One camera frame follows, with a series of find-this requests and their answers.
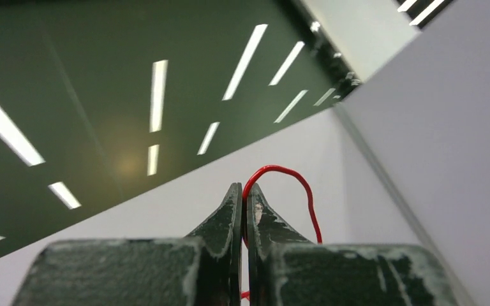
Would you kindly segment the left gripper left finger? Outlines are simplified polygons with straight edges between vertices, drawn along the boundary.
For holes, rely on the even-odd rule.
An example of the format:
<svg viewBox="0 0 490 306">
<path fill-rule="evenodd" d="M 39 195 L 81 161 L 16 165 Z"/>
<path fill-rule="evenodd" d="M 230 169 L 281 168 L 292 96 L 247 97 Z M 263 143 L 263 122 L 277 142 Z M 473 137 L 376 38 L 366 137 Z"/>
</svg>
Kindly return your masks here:
<svg viewBox="0 0 490 306">
<path fill-rule="evenodd" d="M 242 186 L 182 238 L 48 244 L 14 305 L 239 305 Z"/>
</svg>

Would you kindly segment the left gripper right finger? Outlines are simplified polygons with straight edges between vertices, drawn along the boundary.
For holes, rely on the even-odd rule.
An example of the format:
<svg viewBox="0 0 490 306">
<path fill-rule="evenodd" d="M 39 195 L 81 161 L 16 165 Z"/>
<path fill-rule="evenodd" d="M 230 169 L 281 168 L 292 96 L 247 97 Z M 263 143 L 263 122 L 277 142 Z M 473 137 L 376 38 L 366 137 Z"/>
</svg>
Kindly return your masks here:
<svg viewBox="0 0 490 306">
<path fill-rule="evenodd" d="M 315 244 L 268 204 L 247 198 L 252 305 L 456 305 L 444 269 L 410 244 Z"/>
</svg>

